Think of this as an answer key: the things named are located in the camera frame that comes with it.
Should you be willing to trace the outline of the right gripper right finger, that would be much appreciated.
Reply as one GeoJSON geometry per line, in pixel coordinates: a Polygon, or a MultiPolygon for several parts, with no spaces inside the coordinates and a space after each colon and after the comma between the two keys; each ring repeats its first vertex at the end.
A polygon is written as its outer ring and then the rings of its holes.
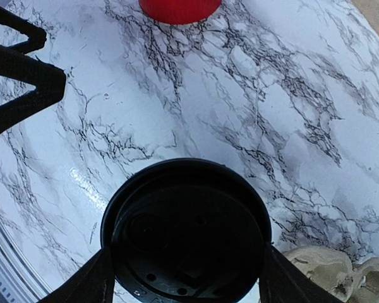
{"type": "Polygon", "coordinates": [[[265,246],[259,291],[262,303],[340,302],[338,298],[309,280],[271,245],[265,246]]]}

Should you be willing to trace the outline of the black plastic cup lid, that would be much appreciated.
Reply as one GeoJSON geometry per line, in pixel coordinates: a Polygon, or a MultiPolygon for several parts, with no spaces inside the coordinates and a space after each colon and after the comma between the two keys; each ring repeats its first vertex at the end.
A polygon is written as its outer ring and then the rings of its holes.
{"type": "Polygon", "coordinates": [[[232,169],[177,158],[134,174],[102,218],[117,282],[140,302],[239,302],[272,240],[267,208],[232,169]]]}

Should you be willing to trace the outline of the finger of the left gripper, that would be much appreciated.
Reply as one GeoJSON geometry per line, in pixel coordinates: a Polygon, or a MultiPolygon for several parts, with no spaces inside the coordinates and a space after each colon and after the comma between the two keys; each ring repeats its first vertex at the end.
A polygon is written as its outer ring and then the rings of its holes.
{"type": "Polygon", "coordinates": [[[11,45],[9,48],[22,54],[28,54],[44,47],[46,32],[32,23],[14,15],[0,7],[0,25],[10,27],[28,37],[28,40],[19,44],[11,45]]]}
{"type": "Polygon", "coordinates": [[[0,134],[64,97],[62,69],[0,45],[0,76],[28,83],[35,90],[0,105],[0,134]]]}

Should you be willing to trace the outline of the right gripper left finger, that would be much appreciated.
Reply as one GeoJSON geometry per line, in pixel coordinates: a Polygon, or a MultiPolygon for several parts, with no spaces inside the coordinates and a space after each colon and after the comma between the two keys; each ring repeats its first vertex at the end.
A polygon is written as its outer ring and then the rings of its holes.
{"type": "Polygon", "coordinates": [[[111,250],[102,248],[71,278],[44,297],[44,303],[113,301],[115,274],[111,250]]]}

